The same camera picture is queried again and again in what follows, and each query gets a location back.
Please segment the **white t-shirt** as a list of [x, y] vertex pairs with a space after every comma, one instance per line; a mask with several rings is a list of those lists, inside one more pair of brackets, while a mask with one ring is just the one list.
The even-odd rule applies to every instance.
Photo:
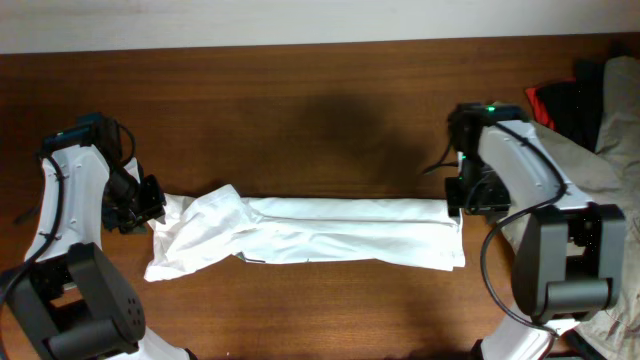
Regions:
[[374, 259], [444, 271], [466, 264], [463, 222], [443, 200], [252, 198], [225, 185], [198, 198], [167, 195], [164, 210], [149, 223], [148, 282], [229, 256], [271, 265]]

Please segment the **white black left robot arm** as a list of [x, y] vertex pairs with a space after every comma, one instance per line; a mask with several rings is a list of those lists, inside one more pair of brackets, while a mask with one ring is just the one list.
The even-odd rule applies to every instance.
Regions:
[[38, 356], [72, 359], [192, 359], [146, 324], [134, 288], [102, 250], [102, 230], [140, 231], [164, 216], [166, 199], [101, 113], [46, 137], [39, 223], [22, 264], [1, 275], [8, 305]]

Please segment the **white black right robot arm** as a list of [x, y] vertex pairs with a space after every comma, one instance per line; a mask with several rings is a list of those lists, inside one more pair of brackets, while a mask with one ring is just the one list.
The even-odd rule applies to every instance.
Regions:
[[[625, 217], [580, 190], [538, 139], [520, 107], [463, 103], [447, 118], [458, 173], [445, 181], [453, 217], [494, 221], [480, 250], [481, 276], [505, 317], [476, 341], [473, 359], [544, 359], [557, 339], [613, 308], [622, 286]], [[514, 303], [491, 284], [487, 253], [514, 228]]]

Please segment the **black and red garment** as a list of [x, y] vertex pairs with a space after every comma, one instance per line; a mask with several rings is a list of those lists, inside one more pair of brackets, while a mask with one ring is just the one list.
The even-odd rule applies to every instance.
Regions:
[[527, 88], [534, 119], [594, 152], [603, 114], [604, 70], [604, 63], [577, 60], [572, 77]]

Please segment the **beige khaki garment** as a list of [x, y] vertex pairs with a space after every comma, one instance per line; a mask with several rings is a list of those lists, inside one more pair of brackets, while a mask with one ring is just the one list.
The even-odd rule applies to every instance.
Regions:
[[639, 358], [639, 60], [605, 64], [603, 115], [591, 152], [539, 124], [536, 133], [551, 157], [598, 203], [614, 203], [626, 218], [622, 288], [617, 305], [577, 327], [606, 359]]

